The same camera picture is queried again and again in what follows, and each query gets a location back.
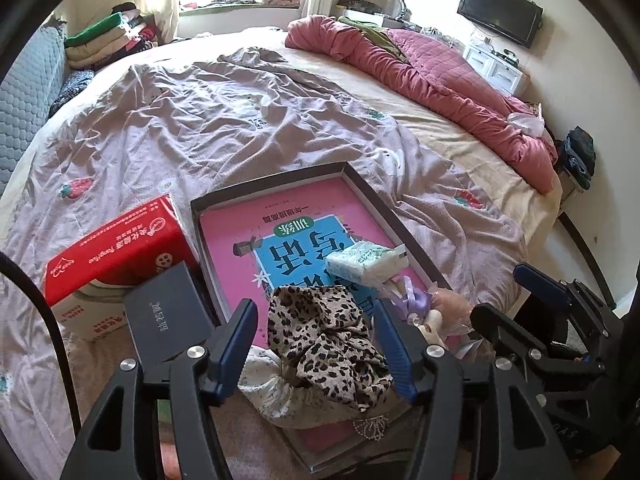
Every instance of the tissue box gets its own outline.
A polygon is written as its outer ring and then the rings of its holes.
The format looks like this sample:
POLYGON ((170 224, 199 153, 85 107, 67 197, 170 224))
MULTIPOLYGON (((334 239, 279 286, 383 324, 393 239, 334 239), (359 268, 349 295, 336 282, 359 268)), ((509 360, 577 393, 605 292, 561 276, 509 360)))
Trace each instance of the tissue box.
POLYGON ((44 296, 58 322, 92 340, 126 324, 122 298, 159 272, 197 267, 168 195, 124 213, 47 264, 44 296))

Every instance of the black cable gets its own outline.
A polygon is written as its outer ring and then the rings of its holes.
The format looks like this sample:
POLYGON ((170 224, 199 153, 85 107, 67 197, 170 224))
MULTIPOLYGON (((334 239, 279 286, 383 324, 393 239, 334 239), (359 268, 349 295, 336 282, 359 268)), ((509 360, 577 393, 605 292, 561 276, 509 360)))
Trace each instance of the black cable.
POLYGON ((34 304, 38 313, 42 316, 53 349, 58 358, 58 366, 60 366, 60 375, 62 375, 62 383, 65 387, 66 401, 69 404, 69 412, 71 413, 71 422, 74 427, 74 433, 78 436, 82 423, 80 421, 80 411, 78 410, 78 400, 76 399, 76 391, 74 390, 74 382, 71 377, 71 368, 69 360, 66 357, 65 344, 62 341, 62 334, 58 327, 58 322, 53 315, 47 300, 40 292, 35 283, 24 273, 24 271, 11 260, 6 254, 0 251, 0 273, 4 274, 15 286, 17 286, 34 304))
POLYGON ((600 266, 598 265, 596 258, 593 256, 593 253, 591 253, 587 242, 584 241, 584 238, 582 238, 580 231, 578 231, 578 228, 574 225, 574 223, 566 213, 560 213, 560 216, 558 216, 558 220, 562 224, 562 227, 564 227, 565 230, 569 233, 569 236, 571 237, 571 240, 574 241, 575 246, 578 247, 578 250, 584 258, 584 261, 587 262, 587 266, 589 267, 589 270, 593 274, 593 277, 595 278, 596 283, 600 288, 600 292, 602 293, 604 302, 611 310, 614 310, 617 306, 616 300, 613 299, 613 294, 611 293, 609 284, 607 283, 602 270, 600 270, 600 266))

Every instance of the pink quilt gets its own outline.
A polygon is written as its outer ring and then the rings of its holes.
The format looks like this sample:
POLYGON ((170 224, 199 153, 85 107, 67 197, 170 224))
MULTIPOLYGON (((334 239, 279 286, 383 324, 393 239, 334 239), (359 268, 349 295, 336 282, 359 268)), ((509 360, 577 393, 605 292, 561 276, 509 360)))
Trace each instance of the pink quilt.
POLYGON ((411 65, 375 46, 357 28, 326 16, 291 22, 285 46, 328 54, 372 75, 462 126, 538 192, 552 190, 555 149, 541 139, 524 136, 506 120, 511 112, 526 112, 523 103, 495 91, 461 56, 437 41, 406 30, 387 34, 411 65))

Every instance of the leopard print fabric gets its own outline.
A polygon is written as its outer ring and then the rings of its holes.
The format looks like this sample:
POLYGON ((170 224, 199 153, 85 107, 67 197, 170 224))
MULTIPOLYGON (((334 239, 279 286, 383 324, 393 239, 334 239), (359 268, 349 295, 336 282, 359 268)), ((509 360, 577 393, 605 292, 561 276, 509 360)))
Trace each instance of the leopard print fabric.
POLYGON ((301 380, 361 412, 391 387, 385 359, 344 286, 274 289, 267 342, 301 380))

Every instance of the metal screw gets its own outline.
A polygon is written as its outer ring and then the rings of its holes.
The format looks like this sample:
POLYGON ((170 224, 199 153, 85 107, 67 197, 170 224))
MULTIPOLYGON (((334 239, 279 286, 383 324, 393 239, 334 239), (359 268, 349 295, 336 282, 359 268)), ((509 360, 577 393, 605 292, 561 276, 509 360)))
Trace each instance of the metal screw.
POLYGON ((204 355, 205 349, 202 346, 192 346, 187 350, 187 355, 191 359, 199 359, 204 355))
POLYGON ((135 367, 136 367, 136 360, 132 358, 124 359, 124 361, 120 363, 120 370, 122 370, 123 372, 128 372, 130 370, 133 370, 133 368, 135 367))
POLYGON ((509 361, 505 357, 498 357, 495 360, 495 367, 499 368, 500 370, 511 370, 511 366, 511 361, 509 361))
POLYGON ((444 355, 444 348, 439 345, 427 346, 427 355, 431 357, 442 357, 444 355))

